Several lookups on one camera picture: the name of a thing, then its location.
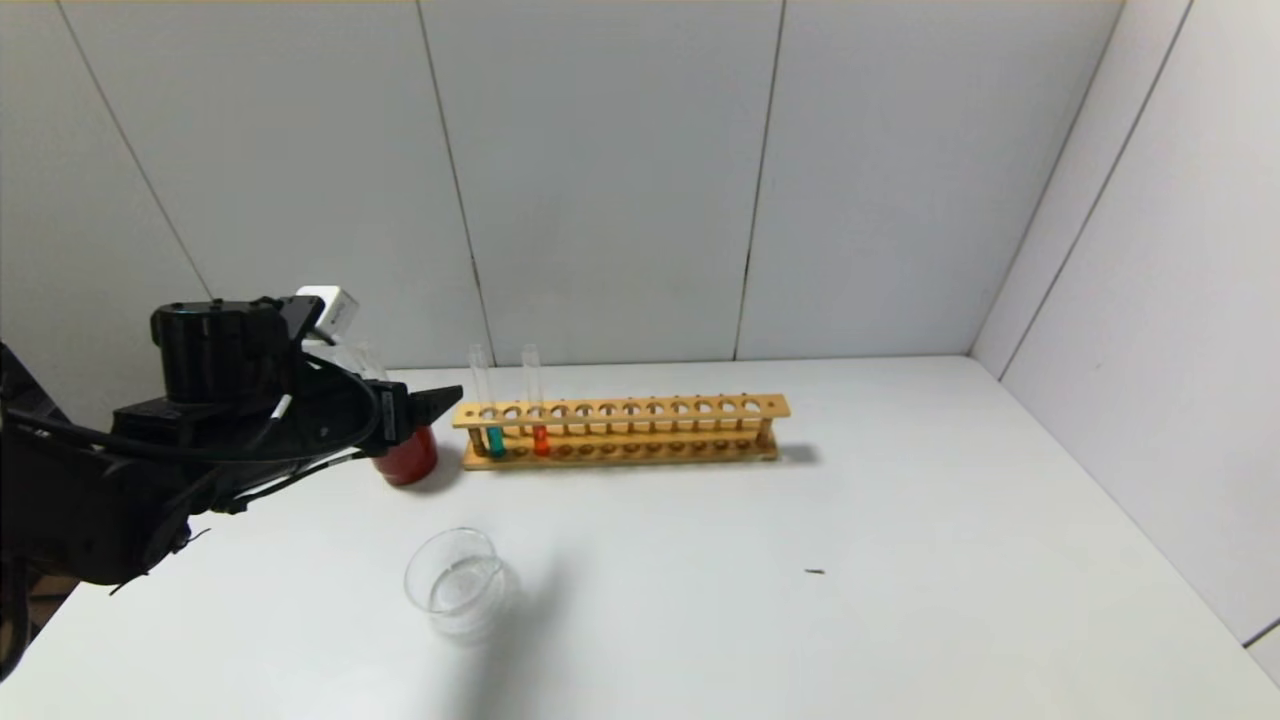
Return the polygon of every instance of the white tabletop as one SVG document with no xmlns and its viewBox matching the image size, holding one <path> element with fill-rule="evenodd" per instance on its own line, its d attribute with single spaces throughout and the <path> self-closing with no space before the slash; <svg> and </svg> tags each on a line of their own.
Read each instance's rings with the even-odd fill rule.
<svg viewBox="0 0 1280 720">
<path fill-rule="evenodd" d="M 196 518 L 212 532 L 115 597 L 82 585 L 0 714 L 1280 717 L 1280 691 L 972 360 L 548 368 L 545 386 L 783 392 L 795 416 L 773 464 L 526 473 L 461 473 L 442 420 L 428 487 L 343 465 Z M 401 591 L 413 550 L 458 525 L 529 594 L 489 647 L 436 637 Z"/>
</svg>

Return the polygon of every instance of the orange liquid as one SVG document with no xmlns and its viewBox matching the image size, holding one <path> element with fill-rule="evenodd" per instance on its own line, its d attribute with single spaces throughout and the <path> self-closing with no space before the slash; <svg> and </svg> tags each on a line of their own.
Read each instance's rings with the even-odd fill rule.
<svg viewBox="0 0 1280 720">
<path fill-rule="evenodd" d="M 543 457 L 552 454 L 552 443 L 547 442 L 547 425 L 534 425 L 534 455 Z"/>
<path fill-rule="evenodd" d="M 390 448 L 383 457 L 374 457 L 374 468 L 393 486 L 416 483 L 435 469 L 435 434 L 431 428 L 419 428 L 413 437 Z"/>
</svg>

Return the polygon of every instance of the red cup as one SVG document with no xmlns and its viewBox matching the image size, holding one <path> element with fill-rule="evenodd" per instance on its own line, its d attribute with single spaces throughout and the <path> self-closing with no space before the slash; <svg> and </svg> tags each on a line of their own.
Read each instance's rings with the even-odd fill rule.
<svg viewBox="0 0 1280 720">
<path fill-rule="evenodd" d="M 416 483 L 435 469 L 435 434 L 430 427 L 419 428 L 413 437 L 390 448 L 387 455 L 374 457 L 374 468 L 388 483 L 401 487 Z"/>
</svg>

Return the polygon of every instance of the test tube rack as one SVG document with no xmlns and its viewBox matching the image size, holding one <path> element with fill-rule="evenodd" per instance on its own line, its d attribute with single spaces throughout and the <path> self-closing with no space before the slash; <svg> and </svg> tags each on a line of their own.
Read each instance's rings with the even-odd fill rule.
<svg viewBox="0 0 1280 720">
<path fill-rule="evenodd" d="M 773 420 L 790 416 L 781 395 L 695 395 L 558 400 L 540 407 L 465 402 L 453 427 L 470 436 L 462 459 L 467 470 L 589 468 L 777 460 Z M 539 425 L 547 428 L 548 455 L 534 452 Z M 485 445 L 489 428 L 502 430 L 500 457 Z"/>
</svg>

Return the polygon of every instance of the glass test tube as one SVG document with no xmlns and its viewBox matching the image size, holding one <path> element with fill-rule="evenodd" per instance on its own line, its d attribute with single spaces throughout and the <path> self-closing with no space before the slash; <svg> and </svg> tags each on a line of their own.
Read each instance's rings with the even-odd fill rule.
<svg viewBox="0 0 1280 720">
<path fill-rule="evenodd" d="M 378 351 L 367 341 L 361 341 L 352 347 L 356 365 L 360 368 L 360 377 L 366 380 L 389 380 L 387 368 L 383 366 Z"/>
<path fill-rule="evenodd" d="M 543 407 L 543 363 L 538 359 L 538 346 L 526 345 L 520 355 L 525 361 L 525 395 L 527 395 L 529 414 L 540 418 L 547 409 Z M 545 457 L 550 454 L 552 446 L 547 441 L 547 425 L 534 425 L 534 455 Z"/>
<path fill-rule="evenodd" d="M 492 420 L 498 416 L 498 410 L 493 406 L 493 391 L 489 386 L 489 354 L 483 345 L 472 345 L 467 354 L 471 360 L 471 377 L 476 383 L 476 400 L 483 406 L 480 416 Z M 507 454 L 507 443 L 502 439 L 502 428 L 485 428 L 489 436 L 489 455 L 502 457 Z"/>
</svg>

